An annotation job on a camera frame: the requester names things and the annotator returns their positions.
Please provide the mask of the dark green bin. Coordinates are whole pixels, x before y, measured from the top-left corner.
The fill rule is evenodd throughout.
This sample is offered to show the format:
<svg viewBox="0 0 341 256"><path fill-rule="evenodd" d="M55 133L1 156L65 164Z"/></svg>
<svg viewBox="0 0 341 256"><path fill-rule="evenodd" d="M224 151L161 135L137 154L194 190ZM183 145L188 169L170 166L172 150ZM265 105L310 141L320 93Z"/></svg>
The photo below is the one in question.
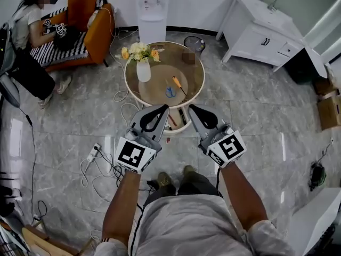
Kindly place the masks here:
<svg viewBox="0 0 341 256"><path fill-rule="evenodd" d="M290 60L284 68L297 84L311 83L320 77L312 62Z"/></svg>

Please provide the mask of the white bench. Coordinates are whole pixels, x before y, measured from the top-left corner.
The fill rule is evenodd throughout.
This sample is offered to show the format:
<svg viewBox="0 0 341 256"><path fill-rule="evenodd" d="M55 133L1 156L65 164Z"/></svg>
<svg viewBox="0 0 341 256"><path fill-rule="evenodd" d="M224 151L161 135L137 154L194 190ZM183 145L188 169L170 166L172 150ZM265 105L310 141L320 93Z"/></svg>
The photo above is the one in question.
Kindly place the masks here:
<svg viewBox="0 0 341 256"><path fill-rule="evenodd" d="M295 256L304 256L334 222L341 203L341 188L324 188L290 219L287 241Z"/></svg>

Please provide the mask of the person's light grey shirt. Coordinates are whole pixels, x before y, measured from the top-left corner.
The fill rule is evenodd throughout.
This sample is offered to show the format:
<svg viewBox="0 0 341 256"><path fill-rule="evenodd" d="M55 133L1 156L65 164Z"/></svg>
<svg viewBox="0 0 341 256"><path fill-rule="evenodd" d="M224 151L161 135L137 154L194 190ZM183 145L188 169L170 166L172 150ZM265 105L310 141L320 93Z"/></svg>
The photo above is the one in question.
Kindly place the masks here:
<svg viewBox="0 0 341 256"><path fill-rule="evenodd" d="M135 256L295 256L269 220L239 233L213 195L162 197L147 205Z"/></svg>

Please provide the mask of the white ceramic vase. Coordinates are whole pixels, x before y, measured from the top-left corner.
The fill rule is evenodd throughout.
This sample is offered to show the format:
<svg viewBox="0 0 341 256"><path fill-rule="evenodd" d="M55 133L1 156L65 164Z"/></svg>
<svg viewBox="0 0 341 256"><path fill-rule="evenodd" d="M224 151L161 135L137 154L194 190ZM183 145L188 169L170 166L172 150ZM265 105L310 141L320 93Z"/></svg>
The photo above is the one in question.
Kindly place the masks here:
<svg viewBox="0 0 341 256"><path fill-rule="evenodd" d="M138 61L136 63L136 73L140 82L148 82L151 79L151 68L148 61Z"/></svg>

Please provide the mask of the person's left forearm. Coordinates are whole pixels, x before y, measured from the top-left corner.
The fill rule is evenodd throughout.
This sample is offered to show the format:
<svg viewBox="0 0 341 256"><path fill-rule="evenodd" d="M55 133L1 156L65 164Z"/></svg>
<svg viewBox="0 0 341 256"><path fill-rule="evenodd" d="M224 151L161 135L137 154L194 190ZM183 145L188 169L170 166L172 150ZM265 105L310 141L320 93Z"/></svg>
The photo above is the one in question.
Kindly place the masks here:
<svg viewBox="0 0 341 256"><path fill-rule="evenodd" d="M126 171L107 209L102 226L102 238L112 238L128 245L131 234L141 176Z"/></svg>

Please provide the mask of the person's dark trousers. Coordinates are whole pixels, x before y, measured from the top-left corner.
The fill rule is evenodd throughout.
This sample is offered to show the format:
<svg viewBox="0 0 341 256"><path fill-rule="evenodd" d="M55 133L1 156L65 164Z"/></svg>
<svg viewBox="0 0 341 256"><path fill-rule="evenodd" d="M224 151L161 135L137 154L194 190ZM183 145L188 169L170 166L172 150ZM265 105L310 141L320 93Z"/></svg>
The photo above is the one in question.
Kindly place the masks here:
<svg viewBox="0 0 341 256"><path fill-rule="evenodd" d="M183 177L177 193L176 188L172 183L160 186L157 191L148 196L144 206L147 206L162 197L176 195L214 195L222 197L218 189L212 185L205 176L195 171L191 171L186 173Z"/></svg>

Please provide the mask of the blue handled scissors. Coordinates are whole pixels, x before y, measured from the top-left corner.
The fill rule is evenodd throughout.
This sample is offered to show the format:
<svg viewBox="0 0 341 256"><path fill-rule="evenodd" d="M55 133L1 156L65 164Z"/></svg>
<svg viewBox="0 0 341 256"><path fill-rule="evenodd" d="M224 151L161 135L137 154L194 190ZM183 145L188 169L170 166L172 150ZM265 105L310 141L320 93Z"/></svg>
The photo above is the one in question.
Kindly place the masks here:
<svg viewBox="0 0 341 256"><path fill-rule="evenodd" d="M165 82L166 82L166 92L165 92L166 97L167 98L174 98L174 97L176 97L175 90L169 85L167 80L165 80Z"/></svg>

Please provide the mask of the round glass-top table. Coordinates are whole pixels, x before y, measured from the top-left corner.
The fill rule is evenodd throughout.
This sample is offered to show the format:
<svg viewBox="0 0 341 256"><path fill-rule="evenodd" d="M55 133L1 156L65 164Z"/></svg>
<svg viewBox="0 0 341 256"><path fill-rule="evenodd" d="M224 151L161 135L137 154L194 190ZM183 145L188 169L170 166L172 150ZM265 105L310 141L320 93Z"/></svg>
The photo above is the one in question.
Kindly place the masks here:
<svg viewBox="0 0 341 256"><path fill-rule="evenodd" d="M187 65L182 61L182 53L189 50L179 43L164 41L150 44L156 49L163 48L160 53L160 62L149 61L151 79L148 82L140 82L136 73L136 62L131 61L125 66L125 83L132 96L145 106L167 104L170 108L179 108L193 101L205 82L205 70L199 57L196 55L196 64ZM186 96L173 82L176 76L180 81ZM176 97L167 98L166 82L175 90Z"/></svg>

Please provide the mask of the black mesh waste bin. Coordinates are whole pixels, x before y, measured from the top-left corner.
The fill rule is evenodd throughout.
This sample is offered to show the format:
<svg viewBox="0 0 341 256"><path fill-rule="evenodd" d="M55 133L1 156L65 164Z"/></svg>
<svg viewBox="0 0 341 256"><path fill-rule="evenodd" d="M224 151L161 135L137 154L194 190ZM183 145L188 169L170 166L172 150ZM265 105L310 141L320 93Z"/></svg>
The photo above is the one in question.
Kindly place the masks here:
<svg viewBox="0 0 341 256"><path fill-rule="evenodd" d="M184 46L195 53L197 56L201 56L206 44L203 39L197 36L188 36L184 39Z"/></svg>

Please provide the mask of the yellow and white flower bouquet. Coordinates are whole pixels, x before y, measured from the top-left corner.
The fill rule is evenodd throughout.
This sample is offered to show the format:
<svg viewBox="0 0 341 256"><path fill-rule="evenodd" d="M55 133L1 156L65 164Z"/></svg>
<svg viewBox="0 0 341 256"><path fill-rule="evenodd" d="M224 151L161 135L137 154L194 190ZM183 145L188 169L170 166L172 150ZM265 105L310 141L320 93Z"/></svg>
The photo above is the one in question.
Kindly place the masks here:
<svg viewBox="0 0 341 256"><path fill-rule="evenodd" d="M165 49L156 49L150 45L142 42L135 42L129 48L123 47L120 54L114 56L115 59L126 60L127 63L131 61L136 62L160 62L159 53L164 52Z"/></svg>

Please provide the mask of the person's left olive shoe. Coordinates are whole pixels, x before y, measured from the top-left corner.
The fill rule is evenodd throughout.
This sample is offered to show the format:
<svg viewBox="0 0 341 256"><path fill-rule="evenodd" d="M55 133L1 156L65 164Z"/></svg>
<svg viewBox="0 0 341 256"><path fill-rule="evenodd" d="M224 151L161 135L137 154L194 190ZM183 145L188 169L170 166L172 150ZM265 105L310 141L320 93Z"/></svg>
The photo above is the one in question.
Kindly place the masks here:
<svg viewBox="0 0 341 256"><path fill-rule="evenodd" d="M162 187L173 187L171 177L166 172L160 172L157 176L157 184L159 188Z"/></svg>

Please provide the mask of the person's right forearm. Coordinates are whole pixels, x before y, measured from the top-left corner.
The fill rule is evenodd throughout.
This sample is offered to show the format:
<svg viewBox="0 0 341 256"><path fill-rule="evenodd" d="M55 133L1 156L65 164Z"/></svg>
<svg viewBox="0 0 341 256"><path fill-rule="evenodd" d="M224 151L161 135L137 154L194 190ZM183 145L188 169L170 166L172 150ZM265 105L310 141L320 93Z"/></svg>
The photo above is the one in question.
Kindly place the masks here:
<svg viewBox="0 0 341 256"><path fill-rule="evenodd" d="M248 231L256 223L268 219L261 198L234 162L222 168L221 174L244 230Z"/></svg>

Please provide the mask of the white vanity cabinet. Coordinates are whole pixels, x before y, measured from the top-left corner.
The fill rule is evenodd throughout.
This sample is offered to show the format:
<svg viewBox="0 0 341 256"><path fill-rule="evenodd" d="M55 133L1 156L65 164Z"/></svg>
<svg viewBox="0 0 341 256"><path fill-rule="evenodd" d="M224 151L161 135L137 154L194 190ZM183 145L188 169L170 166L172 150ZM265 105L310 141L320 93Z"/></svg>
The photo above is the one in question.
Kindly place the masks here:
<svg viewBox="0 0 341 256"><path fill-rule="evenodd" d="M229 49L222 58L232 56L267 63L277 71L292 59L305 43L293 19L272 11L259 0L232 0L216 39L224 36Z"/></svg>

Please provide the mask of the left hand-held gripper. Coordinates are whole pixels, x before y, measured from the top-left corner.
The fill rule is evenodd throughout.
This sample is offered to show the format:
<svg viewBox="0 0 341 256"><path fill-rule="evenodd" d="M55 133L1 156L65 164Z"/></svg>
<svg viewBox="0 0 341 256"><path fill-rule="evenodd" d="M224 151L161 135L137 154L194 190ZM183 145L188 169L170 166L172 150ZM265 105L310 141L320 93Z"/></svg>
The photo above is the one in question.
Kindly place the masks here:
<svg viewBox="0 0 341 256"><path fill-rule="evenodd" d="M115 161L124 169L141 174L162 149L158 142L169 112L169 106L165 104L138 111L130 122L132 129L127 129L119 138Z"/></svg>

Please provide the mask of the black bag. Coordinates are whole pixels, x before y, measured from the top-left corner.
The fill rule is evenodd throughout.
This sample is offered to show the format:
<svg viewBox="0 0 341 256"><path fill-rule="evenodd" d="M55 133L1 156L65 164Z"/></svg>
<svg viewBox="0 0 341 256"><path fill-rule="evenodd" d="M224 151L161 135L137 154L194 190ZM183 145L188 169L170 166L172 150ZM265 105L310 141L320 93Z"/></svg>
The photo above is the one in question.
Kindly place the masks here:
<svg viewBox="0 0 341 256"><path fill-rule="evenodd" d="M53 44L61 51L68 51L75 47L79 38L80 31L74 26L66 26L66 32L63 36L56 35Z"/></svg>

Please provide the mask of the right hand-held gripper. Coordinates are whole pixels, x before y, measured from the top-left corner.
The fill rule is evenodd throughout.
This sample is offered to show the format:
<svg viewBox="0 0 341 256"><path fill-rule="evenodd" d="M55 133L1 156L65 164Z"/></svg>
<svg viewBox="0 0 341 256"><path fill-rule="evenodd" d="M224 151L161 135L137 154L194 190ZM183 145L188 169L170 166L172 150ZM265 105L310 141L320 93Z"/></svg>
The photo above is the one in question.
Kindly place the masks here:
<svg viewBox="0 0 341 256"><path fill-rule="evenodd" d="M239 131L225 124L217 109L208 105L189 105L188 112L194 128L202 138L199 148L220 168L229 166L246 152Z"/></svg>

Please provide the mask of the black and green device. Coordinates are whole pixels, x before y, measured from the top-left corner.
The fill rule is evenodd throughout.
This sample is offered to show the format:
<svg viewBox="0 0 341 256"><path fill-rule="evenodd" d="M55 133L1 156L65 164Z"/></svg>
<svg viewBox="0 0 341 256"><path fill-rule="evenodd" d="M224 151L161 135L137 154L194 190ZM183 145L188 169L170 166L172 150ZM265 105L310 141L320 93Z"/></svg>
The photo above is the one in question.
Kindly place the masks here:
<svg viewBox="0 0 341 256"><path fill-rule="evenodd" d="M310 170L310 181L308 183L310 191L313 191L315 188L321 186L324 183L326 176L326 170L321 163L312 163Z"/></svg>

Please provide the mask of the person's olive shoe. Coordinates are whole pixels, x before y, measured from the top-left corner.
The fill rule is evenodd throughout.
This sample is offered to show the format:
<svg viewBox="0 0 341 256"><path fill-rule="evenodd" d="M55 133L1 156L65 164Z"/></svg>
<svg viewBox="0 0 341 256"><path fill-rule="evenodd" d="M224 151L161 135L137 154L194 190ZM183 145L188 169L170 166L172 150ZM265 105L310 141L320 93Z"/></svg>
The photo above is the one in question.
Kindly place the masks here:
<svg viewBox="0 0 341 256"><path fill-rule="evenodd" d="M157 184L159 188L162 187L173 187L171 177L166 172L160 172L157 176Z"/></svg>
<svg viewBox="0 0 341 256"><path fill-rule="evenodd" d="M191 181L197 177L197 172L195 171L194 167L191 165L187 165L183 169L183 179L186 181Z"/></svg>

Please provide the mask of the large cardboard box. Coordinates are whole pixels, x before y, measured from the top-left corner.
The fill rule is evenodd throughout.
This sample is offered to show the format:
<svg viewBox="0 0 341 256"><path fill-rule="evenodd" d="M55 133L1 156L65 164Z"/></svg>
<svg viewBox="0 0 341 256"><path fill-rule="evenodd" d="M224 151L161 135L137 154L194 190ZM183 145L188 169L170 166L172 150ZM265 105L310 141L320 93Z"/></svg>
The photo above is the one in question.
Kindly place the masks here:
<svg viewBox="0 0 341 256"><path fill-rule="evenodd" d="M341 95L317 103L321 130L341 126Z"/></svg>

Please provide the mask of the brown translucent cup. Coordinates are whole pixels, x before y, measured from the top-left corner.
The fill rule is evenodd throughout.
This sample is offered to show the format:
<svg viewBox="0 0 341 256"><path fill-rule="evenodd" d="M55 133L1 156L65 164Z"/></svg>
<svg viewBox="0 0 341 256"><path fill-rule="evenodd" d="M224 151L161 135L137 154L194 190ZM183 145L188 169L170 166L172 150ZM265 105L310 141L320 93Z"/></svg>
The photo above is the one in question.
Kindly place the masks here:
<svg viewBox="0 0 341 256"><path fill-rule="evenodd" d="M184 50L182 53L182 61L187 65L195 65L196 64L196 54L191 50Z"/></svg>

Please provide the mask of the table drawer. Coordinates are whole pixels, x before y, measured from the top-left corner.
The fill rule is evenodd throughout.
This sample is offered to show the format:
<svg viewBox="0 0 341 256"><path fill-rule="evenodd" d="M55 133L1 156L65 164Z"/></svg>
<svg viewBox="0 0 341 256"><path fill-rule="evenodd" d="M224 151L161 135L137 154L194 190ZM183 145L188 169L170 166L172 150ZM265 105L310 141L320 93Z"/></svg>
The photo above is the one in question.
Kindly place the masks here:
<svg viewBox="0 0 341 256"><path fill-rule="evenodd" d="M181 116L178 112L179 109L182 109L184 112L184 116L187 121L186 125L183 125ZM171 109L169 115L172 116L173 120L177 124L177 127L174 127L171 120L168 118L164 128L163 137L175 137L176 135L182 135L185 131L188 131L189 127L192 125L192 122L183 107Z"/></svg>

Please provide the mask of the person's right olive shoe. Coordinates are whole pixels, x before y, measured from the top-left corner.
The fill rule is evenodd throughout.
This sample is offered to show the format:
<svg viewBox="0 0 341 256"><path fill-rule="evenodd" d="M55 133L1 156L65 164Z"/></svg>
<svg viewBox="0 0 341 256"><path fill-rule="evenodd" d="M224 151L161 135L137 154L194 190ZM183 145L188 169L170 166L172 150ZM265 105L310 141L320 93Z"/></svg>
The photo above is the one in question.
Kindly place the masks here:
<svg viewBox="0 0 341 256"><path fill-rule="evenodd" d="M191 165L187 165L183 169L183 179L186 181L191 181L197 177L197 172L195 171L194 167Z"/></svg>

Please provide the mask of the white water dispenser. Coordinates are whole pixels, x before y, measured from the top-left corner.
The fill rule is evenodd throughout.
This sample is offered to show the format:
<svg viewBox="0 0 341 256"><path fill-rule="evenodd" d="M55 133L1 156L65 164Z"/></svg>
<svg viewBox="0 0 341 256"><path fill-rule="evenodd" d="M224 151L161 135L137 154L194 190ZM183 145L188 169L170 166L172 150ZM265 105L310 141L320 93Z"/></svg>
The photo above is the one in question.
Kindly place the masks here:
<svg viewBox="0 0 341 256"><path fill-rule="evenodd" d="M136 0L140 41L145 44L166 39L169 0Z"/></svg>

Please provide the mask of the orange handled screwdriver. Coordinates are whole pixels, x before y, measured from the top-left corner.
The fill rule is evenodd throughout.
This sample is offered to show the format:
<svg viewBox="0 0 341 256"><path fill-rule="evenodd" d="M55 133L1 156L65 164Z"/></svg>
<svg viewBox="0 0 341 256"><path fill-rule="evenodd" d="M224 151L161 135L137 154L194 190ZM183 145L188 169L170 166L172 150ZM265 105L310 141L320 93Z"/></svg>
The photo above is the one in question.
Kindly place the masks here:
<svg viewBox="0 0 341 256"><path fill-rule="evenodd" d="M172 80L173 80L173 82L176 84L176 86L177 86L177 87L184 93L184 95L186 96L186 93L185 93L185 91L184 91L184 89L183 89L183 87L182 87L180 81L178 80L178 78L177 78L176 76L173 76L173 77L172 77Z"/></svg>

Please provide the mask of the wooden chair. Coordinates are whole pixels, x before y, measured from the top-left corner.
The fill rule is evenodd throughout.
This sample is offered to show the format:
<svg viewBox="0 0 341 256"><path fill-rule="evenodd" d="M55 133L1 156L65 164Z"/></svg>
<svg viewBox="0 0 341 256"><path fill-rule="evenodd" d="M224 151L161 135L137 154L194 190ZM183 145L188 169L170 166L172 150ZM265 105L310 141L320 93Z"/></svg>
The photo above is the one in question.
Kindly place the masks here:
<svg viewBox="0 0 341 256"><path fill-rule="evenodd" d="M22 228L22 235L33 256L82 256L92 244L90 238L80 250L74 249L38 230L40 224L41 221Z"/></svg>

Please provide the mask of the small cardboard box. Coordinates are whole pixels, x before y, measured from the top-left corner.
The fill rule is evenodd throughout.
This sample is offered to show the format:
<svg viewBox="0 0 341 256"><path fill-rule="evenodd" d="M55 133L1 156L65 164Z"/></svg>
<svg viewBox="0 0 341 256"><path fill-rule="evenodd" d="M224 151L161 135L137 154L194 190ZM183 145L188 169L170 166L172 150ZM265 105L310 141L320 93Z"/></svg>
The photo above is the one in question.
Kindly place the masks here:
<svg viewBox="0 0 341 256"><path fill-rule="evenodd" d="M317 95L326 95L335 90L341 90L341 83L332 82L328 78L319 77L313 82Z"/></svg>

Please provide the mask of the white pillow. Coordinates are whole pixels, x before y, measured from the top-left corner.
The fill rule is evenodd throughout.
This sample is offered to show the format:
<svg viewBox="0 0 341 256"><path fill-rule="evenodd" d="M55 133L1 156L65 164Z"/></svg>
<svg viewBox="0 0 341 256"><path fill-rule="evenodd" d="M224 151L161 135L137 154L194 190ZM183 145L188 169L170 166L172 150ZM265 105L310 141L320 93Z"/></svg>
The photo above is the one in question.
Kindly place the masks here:
<svg viewBox="0 0 341 256"><path fill-rule="evenodd" d="M96 15L98 13L98 10L95 10L92 15L90 16L88 23L87 23L87 29L90 28L91 24L93 23L94 19L96 18Z"/></svg>

